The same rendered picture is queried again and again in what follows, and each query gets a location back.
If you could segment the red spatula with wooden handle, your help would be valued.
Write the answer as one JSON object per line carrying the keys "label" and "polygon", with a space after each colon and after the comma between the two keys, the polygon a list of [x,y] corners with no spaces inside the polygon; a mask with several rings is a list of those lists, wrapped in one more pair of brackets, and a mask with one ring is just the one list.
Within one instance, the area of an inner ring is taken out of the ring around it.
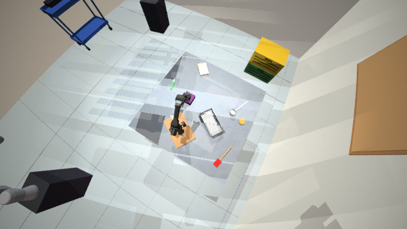
{"label": "red spatula with wooden handle", "polygon": [[[231,146],[228,148],[228,150],[229,150],[230,148],[231,148]],[[227,151],[228,151],[228,150],[227,150]],[[226,151],[226,153],[227,153],[227,151]],[[225,154],[224,154],[224,155],[225,155]],[[223,155],[223,157],[224,157],[224,155]],[[222,158],[223,158],[223,157],[222,157]],[[214,165],[215,165],[216,167],[219,166],[219,164],[221,163],[222,158],[221,158],[220,160],[219,160],[219,159],[216,160],[216,162],[214,163]]]}

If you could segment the light wooden board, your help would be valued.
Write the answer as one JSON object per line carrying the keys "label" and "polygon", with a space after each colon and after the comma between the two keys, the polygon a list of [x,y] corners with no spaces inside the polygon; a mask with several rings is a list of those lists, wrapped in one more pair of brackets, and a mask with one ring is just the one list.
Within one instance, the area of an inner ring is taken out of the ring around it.
{"label": "light wooden board", "polygon": [[[183,128],[183,126],[182,126],[182,129],[184,129],[184,133],[183,133],[183,136],[182,136],[183,138],[181,137],[181,135],[178,135],[178,133],[176,134],[176,136],[171,135],[171,137],[172,137],[173,141],[175,142],[177,148],[182,146],[182,145],[185,145],[186,143],[188,143],[188,142],[190,142],[190,141],[192,141],[192,140],[194,140],[196,138],[194,136],[193,132],[191,131],[190,126],[188,125],[188,123],[187,123],[186,119],[184,118],[182,112],[179,113],[178,120],[179,120],[180,124],[181,124],[182,121],[184,121],[185,124],[186,124],[186,127]],[[168,131],[170,129],[171,121],[172,121],[171,117],[164,121]],[[170,131],[169,131],[169,133],[170,133]]]}

